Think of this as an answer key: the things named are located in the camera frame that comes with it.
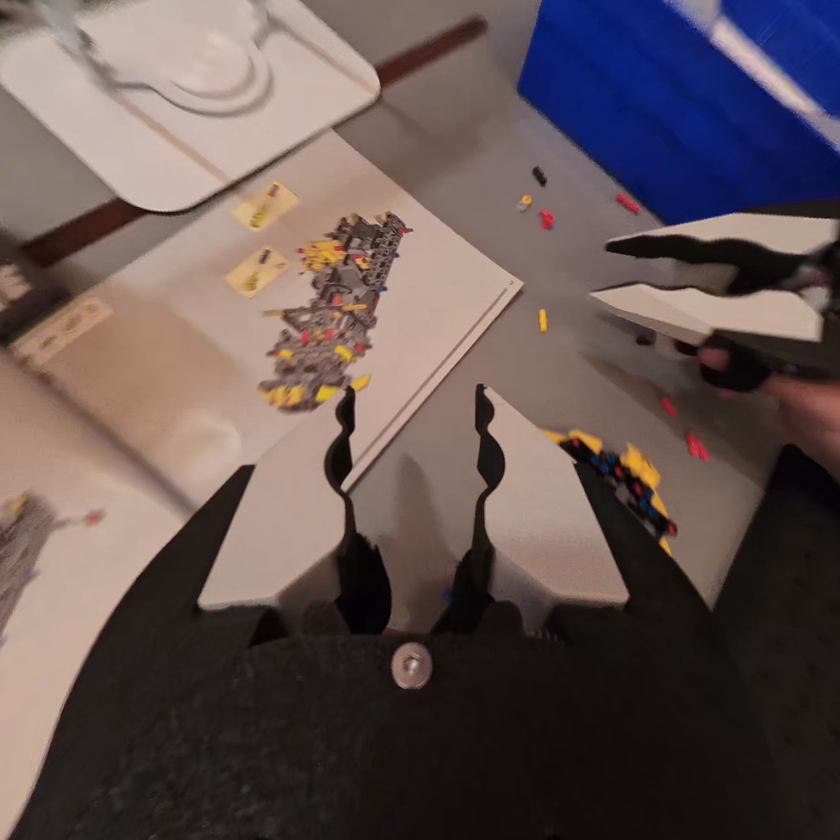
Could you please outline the white paper sheet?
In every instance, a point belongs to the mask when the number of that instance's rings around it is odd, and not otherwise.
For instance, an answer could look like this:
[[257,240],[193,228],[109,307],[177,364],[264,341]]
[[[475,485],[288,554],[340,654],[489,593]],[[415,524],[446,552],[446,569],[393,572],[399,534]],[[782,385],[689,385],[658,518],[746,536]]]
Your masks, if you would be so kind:
[[718,1],[664,1],[752,81],[819,133],[839,153],[839,121],[784,72],[721,10]]

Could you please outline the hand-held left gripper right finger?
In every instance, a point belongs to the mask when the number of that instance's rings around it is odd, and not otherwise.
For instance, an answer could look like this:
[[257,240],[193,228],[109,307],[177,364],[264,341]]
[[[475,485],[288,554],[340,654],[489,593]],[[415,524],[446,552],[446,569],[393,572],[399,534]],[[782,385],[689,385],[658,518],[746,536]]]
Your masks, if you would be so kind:
[[476,585],[521,610],[619,609],[628,590],[573,459],[500,394],[476,387]]

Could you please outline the blue plastic bin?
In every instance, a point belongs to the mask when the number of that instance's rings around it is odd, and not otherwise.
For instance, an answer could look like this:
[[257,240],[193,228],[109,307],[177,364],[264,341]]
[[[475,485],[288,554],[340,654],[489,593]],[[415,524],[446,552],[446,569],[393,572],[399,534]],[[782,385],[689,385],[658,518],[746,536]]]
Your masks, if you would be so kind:
[[664,2],[542,2],[518,90],[667,225],[838,200],[829,140]]

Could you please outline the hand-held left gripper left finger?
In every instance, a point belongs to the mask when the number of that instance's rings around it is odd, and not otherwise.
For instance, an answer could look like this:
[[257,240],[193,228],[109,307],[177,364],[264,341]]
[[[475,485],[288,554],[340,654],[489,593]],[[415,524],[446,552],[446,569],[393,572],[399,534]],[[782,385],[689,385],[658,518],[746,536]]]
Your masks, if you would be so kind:
[[355,531],[343,483],[356,396],[333,395],[257,461],[198,597],[204,611],[305,611],[340,596],[339,556]]

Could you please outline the person's right hand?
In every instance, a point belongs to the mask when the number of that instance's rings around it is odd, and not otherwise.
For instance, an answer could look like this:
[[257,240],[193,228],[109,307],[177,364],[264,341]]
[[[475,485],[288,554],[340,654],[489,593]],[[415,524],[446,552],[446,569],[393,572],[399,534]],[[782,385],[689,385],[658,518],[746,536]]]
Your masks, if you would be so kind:
[[[701,349],[698,365],[705,363],[714,371],[723,371],[728,353]],[[721,399],[745,395],[712,386]],[[785,441],[823,467],[839,482],[839,384],[838,381],[801,381],[773,375],[756,391],[767,396],[775,407],[778,426]]]

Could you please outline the white instruction booklet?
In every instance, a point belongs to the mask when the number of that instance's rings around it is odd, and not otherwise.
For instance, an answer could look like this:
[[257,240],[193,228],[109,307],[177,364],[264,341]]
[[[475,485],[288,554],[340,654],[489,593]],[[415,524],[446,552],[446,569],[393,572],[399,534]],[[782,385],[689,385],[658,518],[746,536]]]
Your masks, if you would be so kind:
[[41,761],[124,593],[241,466],[352,386],[349,489],[521,282],[337,134],[2,347],[3,763]]

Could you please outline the toy car chassis model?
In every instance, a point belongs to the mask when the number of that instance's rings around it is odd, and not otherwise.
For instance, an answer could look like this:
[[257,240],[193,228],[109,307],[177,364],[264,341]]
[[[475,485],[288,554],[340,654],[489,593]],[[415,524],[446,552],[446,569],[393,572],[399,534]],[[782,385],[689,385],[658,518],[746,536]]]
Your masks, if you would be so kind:
[[577,464],[588,466],[608,484],[659,547],[673,556],[669,541],[676,538],[678,528],[658,493],[661,475],[637,447],[627,444],[618,453],[606,447],[601,438],[579,429],[558,433],[543,428],[542,433]]

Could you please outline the white document stand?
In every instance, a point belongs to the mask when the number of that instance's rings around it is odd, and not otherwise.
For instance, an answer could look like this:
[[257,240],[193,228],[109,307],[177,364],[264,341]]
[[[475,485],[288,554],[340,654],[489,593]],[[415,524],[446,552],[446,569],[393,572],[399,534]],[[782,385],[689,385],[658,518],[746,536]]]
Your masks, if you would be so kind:
[[34,2],[2,85],[124,202],[183,211],[370,106],[373,66],[302,2]]

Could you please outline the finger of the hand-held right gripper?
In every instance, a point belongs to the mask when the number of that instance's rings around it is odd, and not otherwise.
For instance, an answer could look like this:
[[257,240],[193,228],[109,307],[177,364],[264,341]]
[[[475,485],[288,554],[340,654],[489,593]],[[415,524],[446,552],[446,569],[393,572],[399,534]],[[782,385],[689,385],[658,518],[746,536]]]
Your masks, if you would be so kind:
[[787,290],[720,297],[693,287],[634,283],[590,297],[620,319],[684,343],[703,343],[716,331],[813,343],[823,338],[823,315]]
[[607,253],[675,264],[682,286],[723,295],[838,286],[838,220],[732,213],[608,240]]

